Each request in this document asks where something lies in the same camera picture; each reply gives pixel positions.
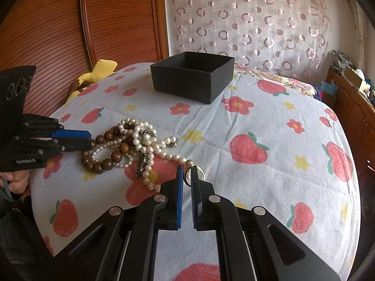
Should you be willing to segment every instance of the brown bead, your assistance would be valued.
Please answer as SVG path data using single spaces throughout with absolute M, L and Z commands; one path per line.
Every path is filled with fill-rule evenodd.
M 133 137 L 130 135 L 126 138 L 125 142 L 128 144 L 128 145 L 133 145 Z
M 122 154 L 127 154 L 130 150 L 130 147 L 127 143 L 121 143 L 119 145 L 119 151 L 122 153 Z
M 104 170 L 111 170 L 113 168 L 113 161 L 109 158 L 106 158 L 102 163 L 102 167 Z
M 104 169 L 101 163 L 95 163 L 93 166 L 93 169 L 96 174 L 102 174 L 104 172 Z
M 89 172 L 91 172 L 91 173 L 94 173 L 93 165 L 94 165 L 94 163 L 92 161 L 89 161 L 86 164 L 86 170 L 89 171 Z
M 93 140 L 93 139 L 91 139 L 90 141 L 91 141 L 91 150 L 95 150 L 95 148 L 96 148 L 96 141 Z
M 121 135 L 121 133 L 120 133 L 120 129 L 119 128 L 117 128 L 116 126 L 113 128 L 113 134 L 115 135 L 115 136 L 120 136 Z
M 96 143 L 97 144 L 104 144 L 105 143 L 105 138 L 103 135 L 98 135 L 96 138 Z
M 112 138 L 113 138 L 113 133 L 111 131 L 107 131 L 105 134 L 104 134 L 104 138 L 107 140 L 107 141 L 111 141 Z
M 119 151 L 112 152 L 111 159 L 114 161 L 114 163 L 119 163 L 122 161 L 122 154 Z
M 90 151 L 89 151 L 89 150 L 81 151 L 81 156 L 82 156 L 82 157 L 90 156 Z
M 89 157 L 88 156 L 84 156 L 82 157 L 82 165 L 86 166 L 86 164 L 90 161 Z

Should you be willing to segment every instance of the yellow plush toy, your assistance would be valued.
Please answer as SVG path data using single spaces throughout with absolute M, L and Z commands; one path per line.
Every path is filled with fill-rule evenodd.
M 72 99 L 73 97 L 77 96 L 80 91 L 76 91 L 76 89 L 85 82 L 85 85 L 90 85 L 92 83 L 98 82 L 109 75 L 112 75 L 117 67 L 117 62 L 112 60 L 104 60 L 100 59 L 93 68 L 93 71 L 90 73 L 86 73 L 78 77 L 70 86 L 68 91 L 68 100 Z

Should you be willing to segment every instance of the wooden trim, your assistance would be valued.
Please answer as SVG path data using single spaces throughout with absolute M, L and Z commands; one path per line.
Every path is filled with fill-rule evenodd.
M 169 57 L 165 0 L 152 0 L 152 8 L 154 12 L 157 57 L 159 60 L 163 60 Z
M 87 13 L 87 0 L 79 0 L 79 13 L 81 17 L 82 32 L 83 32 L 83 38 L 85 40 L 86 51 L 89 56 L 91 70 L 93 70 L 94 66 L 97 63 L 97 59 L 96 59 L 95 49 L 94 49 L 94 45 L 93 45 L 93 41 L 91 37 L 89 16 Z

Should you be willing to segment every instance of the strawberry print tablecloth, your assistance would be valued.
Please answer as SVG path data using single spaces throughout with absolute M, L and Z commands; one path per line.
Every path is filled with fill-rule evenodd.
M 159 137 L 177 136 L 170 152 L 199 164 L 218 194 L 238 207 L 264 206 L 347 279 L 359 238 L 359 186 L 343 129 L 324 103 L 235 70 L 206 105 L 155 91 L 150 63 L 139 63 L 91 85 L 52 115 L 93 137 L 127 116 L 151 122 Z M 31 181 L 35 220 L 54 255 L 111 206 L 127 209 L 156 193 L 135 179 L 134 165 L 95 175 L 80 160 L 77 152 L 61 154 Z M 156 156 L 150 180 L 172 179 L 176 166 Z M 191 276 L 219 280 L 218 256 L 214 232 L 193 230 L 184 186 L 182 229 L 160 232 L 154 279 Z

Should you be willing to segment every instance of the dresser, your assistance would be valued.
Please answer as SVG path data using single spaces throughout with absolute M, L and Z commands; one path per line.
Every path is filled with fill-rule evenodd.
M 339 86 L 333 107 L 348 139 L 362 187 L 375 182 L 375 108 L 350 81 L 328 71 L 326 82 Z

